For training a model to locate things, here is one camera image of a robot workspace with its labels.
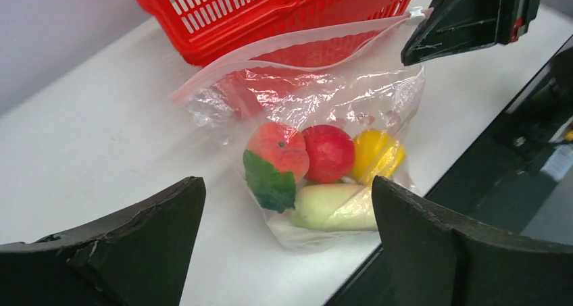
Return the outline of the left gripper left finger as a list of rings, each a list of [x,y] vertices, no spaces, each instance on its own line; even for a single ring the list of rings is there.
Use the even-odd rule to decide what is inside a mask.
[[[1,246],[2,305],[178,305],[206,198],[201,177],[33,243]]]

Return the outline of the yellow orange fruit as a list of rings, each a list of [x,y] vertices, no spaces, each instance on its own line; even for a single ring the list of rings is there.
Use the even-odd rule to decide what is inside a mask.
[[[375,176],[390,178],[405,158],[400,141],[387,132],[369,129],[353,139],[355,161],[350,177],[360,184],[370,184]]]

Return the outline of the red plastic shopping basket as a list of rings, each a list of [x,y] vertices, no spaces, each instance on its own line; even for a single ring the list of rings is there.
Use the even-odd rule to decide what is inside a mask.
[[[298,30],[402,14],[411,0],[136,0],[183,60],[206,66],[249,43]]]

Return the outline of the red apple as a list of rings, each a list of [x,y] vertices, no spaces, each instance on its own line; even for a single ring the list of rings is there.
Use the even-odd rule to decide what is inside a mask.
[[[355,147],[352,138],[341,128],[322,124],[302,131],[309,169],[305,179],[314,183],[333,183],[353,168]]]

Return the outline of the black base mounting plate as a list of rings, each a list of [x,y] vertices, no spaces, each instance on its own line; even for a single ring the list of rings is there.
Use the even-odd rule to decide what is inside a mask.
[[[483,224],[572,247],[572,41],[420,197]],[[399,305],[382,243],[328,304]]]

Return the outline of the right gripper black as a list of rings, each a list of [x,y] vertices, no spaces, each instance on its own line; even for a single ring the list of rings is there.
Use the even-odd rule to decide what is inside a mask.
[[[432,0],[432,12],[401,51],[411,66],[516,42],[537,17],[541,0]]]

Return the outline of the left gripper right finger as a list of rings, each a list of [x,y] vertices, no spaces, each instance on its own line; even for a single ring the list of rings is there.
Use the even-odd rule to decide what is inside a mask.
[[[376,177],[372,203],[399,305],[571,305],[572,247],[508,232]]]

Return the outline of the clear pink zip top bag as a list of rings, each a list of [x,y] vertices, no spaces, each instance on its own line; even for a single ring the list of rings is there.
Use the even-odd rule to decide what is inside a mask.
[[[431,9],[363,22],[290,32],[256,41],[216,59],[171,95],[245,180],[243,153],[266,122],[302,131],[328,124],[351,138],[369,129],[389,133],[404,146],[425,85],[421,64],[405,66],[400,53]],[[409,189],[407,155],[389,180]],[[283,213],[261,208],[284,246],[323,251],[346,237],[375,231],[325,232],[295,226]]]

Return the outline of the orange pink peach toy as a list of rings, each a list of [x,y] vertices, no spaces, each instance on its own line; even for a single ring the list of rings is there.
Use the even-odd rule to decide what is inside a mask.
[[[250,137],[247,150],[270,162],[280,172],[292,172],[300,182],[309,169],[309,155],[303,135],[293,126],[266,122]]]

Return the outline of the white daikon radish toy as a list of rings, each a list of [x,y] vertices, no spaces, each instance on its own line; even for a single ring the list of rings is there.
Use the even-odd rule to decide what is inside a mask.
[[[325,232],[376,231],[372,189],[359,184],[316,184],[297,191],[292,223]]]

